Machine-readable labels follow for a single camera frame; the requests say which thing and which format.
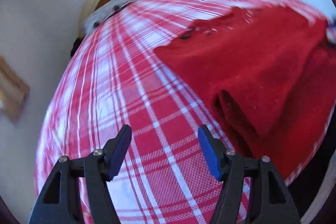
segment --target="dark fold in red cloth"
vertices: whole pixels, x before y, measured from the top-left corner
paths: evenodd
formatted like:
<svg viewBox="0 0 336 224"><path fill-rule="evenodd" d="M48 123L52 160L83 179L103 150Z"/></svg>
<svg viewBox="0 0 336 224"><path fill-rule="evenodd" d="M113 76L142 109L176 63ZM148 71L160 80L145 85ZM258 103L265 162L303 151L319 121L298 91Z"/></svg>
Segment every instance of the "dark fold in red cloth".
<svg viewBox="0 0 336 224"><path fill-rule="evenodd" d="M154 53L205 103L234 147L268 155L283 178L317 149L336 92L327 22L289 7L195 20Z"/></svg>

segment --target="red cloth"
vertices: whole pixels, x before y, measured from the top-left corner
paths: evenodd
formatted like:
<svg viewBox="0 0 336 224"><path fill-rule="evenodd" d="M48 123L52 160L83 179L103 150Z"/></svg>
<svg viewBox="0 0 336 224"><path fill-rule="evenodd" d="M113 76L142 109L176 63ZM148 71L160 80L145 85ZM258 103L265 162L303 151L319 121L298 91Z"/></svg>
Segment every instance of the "red cloth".
<svg viewBox="0 0 336 224"><path fill-rule="evenodd" d="M335 101L336 51L328 48L326 26L288 7L233 8L195 20L184 39L154 52L203 100L239 152L270 156L286 178L316 146Z"/></svg>

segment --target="metal screw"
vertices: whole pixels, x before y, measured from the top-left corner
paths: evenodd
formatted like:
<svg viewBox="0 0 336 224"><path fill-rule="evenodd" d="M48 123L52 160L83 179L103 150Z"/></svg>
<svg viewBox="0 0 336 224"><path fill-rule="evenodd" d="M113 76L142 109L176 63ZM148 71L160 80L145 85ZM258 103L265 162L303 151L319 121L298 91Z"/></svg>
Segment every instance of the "metal screw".
<svg viewBox="0 0 336 224"><path fill-rule="evenodd" d="M226 154L228 156L234 156L235 153L236 153L236 151L234 149L227 149L226 150Z"/></svg>
<svg viewBox="0 0 336 224"><path fill-rule="evenodd" d="M100 155L103 154L103 150L102 150L102 149L96 149L96 150L94 150L93 154L94 154L95 156L100 156Z"/></svg>
<svg viewBox="0 0 336 224"><path fill-rule="evenodd" d="M261 160L262 160L263 162L270 162L270 161L271 161L271 159L269 158L269 156L262 156L262 157L261 157Z"/></svg>
<svg viewBox="0 0 336 224"><path fill-rule="evenodd" d="M68 157L67 156L61 156L58 161L63 163L63 162L66 162L68 160Z"/></svg>

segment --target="red and white checkered cloth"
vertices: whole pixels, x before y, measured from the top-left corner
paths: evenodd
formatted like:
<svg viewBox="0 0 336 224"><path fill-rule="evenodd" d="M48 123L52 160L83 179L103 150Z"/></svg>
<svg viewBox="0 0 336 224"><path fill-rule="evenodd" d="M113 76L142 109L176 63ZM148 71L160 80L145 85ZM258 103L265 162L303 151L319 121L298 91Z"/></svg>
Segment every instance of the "red and white checkered cloth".
<svg viewBox="0 0 336 224"><path fill-rule="evenodd" d="M38 192L61 155L87 156L129 124L130 148L119 175L108 183L121 222L208 223L221 183L209 174L198 126L206 124L233 147L202 101L153 49L182 34L194 19L267 4L289 5L310 21L324 16L298 0L136 0L100 25L82 42L48 107L37 148ZM80 194L85 221L92 223L83 179ZM248 197L246 179L238 220L245 218Z"/></svg>

